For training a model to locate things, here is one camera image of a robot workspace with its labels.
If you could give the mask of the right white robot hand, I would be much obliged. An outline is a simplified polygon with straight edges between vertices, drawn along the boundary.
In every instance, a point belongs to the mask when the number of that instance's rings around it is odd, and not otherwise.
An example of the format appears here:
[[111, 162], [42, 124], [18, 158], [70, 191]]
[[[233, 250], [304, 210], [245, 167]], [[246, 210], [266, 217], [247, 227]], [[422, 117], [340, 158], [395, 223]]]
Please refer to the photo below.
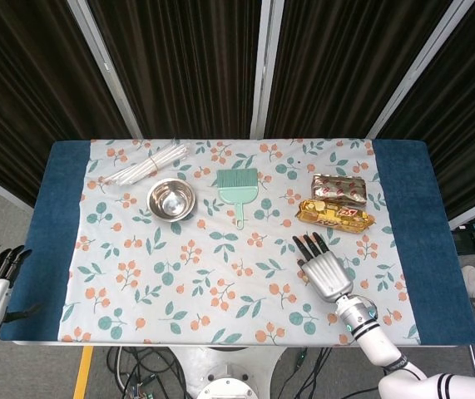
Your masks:
[[302, 239], [293, 236], [292, 240], [304, 257], [298, 261], [300, 269], [325, 302], [335, 303], [352, 293], [353, 283], [343, 265], [318, 233], [304, 234]]

